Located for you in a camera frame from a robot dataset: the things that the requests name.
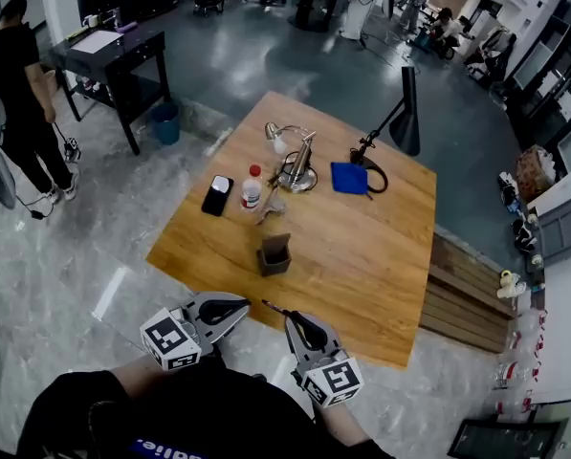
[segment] blue trash bin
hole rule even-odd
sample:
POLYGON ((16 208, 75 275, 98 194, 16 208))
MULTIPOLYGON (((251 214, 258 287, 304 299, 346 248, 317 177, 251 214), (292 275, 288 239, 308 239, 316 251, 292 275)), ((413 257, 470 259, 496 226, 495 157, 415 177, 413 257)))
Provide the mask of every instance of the blue trash bin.
POLYGON ((151 111, 153 134, 161 144, 174 144, 179 140, 179 108, 172 102, 158 105, 151 111))

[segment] black t-shirt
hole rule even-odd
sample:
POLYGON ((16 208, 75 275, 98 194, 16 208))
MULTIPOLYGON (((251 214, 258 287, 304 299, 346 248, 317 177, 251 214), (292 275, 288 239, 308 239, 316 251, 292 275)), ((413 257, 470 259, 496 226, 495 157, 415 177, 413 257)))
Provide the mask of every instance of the black t-shirt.
POLYGON ((25 68, 38 63, 38 47, 33 31, 27 26, 0 30, 0 99, 7 120, 24 121, 28 115, 40 115, 42 109, 34 97, 25 68))
POLYGON ((160 459, 389 458, 372 441, 346 448, 286 393, 198 364, 131 401, 110 372, 60 376, 34 402, 17 455, 88 451, 160 459))

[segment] smartphone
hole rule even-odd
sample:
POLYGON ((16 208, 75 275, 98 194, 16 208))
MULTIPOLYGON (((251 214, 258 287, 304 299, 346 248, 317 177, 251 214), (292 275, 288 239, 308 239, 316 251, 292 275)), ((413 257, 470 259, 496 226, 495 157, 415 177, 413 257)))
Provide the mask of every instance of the smartphone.
POLYGON ((221 216, 233 186, 234 180, 215 175, 210 184, 209 192, 207 192, 207 197, 205 197, 205 201, 202 203, 202 212, 212 214, 213 216, 221 216))

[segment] black desk lamp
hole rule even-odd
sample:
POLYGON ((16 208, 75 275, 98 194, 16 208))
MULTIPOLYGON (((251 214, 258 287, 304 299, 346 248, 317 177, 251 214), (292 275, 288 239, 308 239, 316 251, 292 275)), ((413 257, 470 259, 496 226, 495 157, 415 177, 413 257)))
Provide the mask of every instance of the black desk lamp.
POLYGON ((388 180, 383 170, 376 165, 372 160, 364 156, 365 150, 375 148, 372 143, 375 138, 381 134, 383 128, 395 116, 396 112, 404 105, 404 111, 394 119, 389 125, 389 132, 391 138, 398 145, 402 151, 411 157, 416 157, 421 151, 421 144, 419 141, 419 121, 417 119, 417 91, 415 85, 415 69, 412 66, 402 67, 402 90, 404 96, 393 108, 389 115, 385 118, 383 123, 378 129, 372 131, 366 138, 360 138, 362 147, 360 149, 351 149, 351 163, 363 166, 366 170, 376 171, 383 177, 384 187, 375 189, 368 186, 371 192, 381 193, 387 190, 388 180))

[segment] white shoe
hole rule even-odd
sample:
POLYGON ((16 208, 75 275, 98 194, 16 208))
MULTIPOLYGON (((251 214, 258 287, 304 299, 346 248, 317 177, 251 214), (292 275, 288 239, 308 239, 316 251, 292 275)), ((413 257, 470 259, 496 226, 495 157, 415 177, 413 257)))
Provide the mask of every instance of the white shoe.
POLYGON ((71 186, 64 190, 64 199, 67 201, 72 201, 77 197, 78 192, 78 173, 73 173, 73 178, 71 179, 71 186))
POLYGON ((59 190, 57 190, 54 186, 52 187, 51 191, 47 194, 47 200, 52 204, 57 204, 62 197, 59 194, 59 190))

